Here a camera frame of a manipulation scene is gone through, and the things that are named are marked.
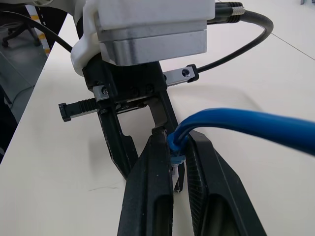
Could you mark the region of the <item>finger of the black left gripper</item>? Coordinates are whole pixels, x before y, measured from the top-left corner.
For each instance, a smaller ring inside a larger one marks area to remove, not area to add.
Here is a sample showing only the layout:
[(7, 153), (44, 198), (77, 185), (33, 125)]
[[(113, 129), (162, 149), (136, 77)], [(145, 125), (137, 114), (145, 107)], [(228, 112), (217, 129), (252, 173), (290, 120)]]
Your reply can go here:
[(127, 179), (138, 159), (133, 139), (123, 134), (117, 114), (113, 109), (100, 109), (98, 117), (111, 159), (123, 178)]
[(165, 130), (168, 135), (175, 131), (178, 122), (166, 90), (158, 92), (153, 97), (150, 97), (150, 99), (146, 101), (146, 104), (150, 107), (155, 122), (155, 127), (152, 129), (152, 133), (156, 133), (159, 130)]

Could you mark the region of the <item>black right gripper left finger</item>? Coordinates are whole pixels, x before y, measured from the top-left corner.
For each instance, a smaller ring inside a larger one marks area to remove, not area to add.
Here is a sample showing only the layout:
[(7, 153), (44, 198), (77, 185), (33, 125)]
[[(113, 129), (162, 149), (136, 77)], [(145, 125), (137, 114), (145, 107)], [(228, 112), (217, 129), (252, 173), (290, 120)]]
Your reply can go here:
[(127, 181), (119, 236), (170, 236), (173, 183), (165, 131), (151, 135)]

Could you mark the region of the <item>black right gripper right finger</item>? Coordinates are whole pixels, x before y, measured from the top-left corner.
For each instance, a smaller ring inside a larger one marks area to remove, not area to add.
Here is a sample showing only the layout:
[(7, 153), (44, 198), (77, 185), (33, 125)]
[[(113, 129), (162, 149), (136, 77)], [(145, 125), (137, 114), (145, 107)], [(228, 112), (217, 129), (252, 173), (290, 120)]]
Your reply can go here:
[(189, 205), (196, 236), (264, 236), (239, 176), (202, 133), (185, 146)]

